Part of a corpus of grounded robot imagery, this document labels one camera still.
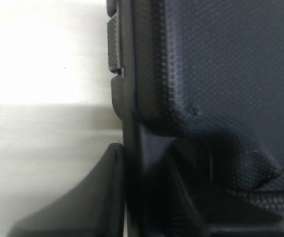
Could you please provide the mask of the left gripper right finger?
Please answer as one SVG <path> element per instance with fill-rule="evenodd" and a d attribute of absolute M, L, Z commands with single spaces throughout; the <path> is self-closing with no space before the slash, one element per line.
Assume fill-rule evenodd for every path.
<path fill-rule="evenodd" d="M 284 237 L 284 218 L 219 187 L 176 148 L 166 154 L 169 237 Z"/>

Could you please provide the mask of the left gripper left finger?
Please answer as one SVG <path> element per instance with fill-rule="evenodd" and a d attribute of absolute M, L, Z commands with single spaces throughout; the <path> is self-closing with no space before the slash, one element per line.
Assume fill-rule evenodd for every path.
<path fill-rule="evenodd" d="M 123 146 L 110 144 L 72 190 L 18 221 L 10 237 L 121 237 L 124 226 Z"/>

